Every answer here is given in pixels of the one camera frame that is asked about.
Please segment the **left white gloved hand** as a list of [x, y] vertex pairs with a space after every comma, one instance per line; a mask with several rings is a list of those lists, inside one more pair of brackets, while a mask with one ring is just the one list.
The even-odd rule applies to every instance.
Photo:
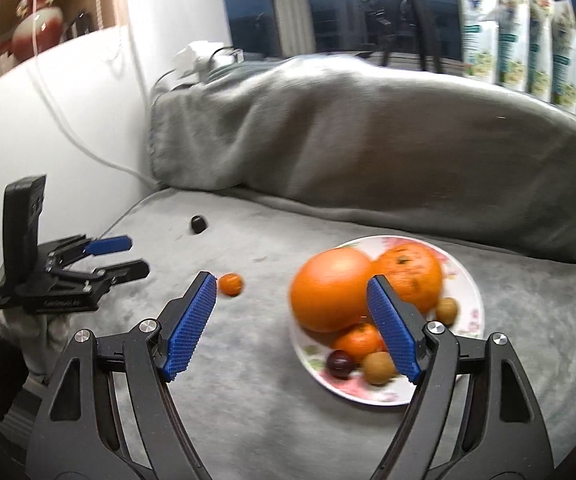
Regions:
[[30, 375], [48, 384], [71, 334], [72, 315], [27, 314], [23, 308], [0, 309], [0, 338], [22, 352]]

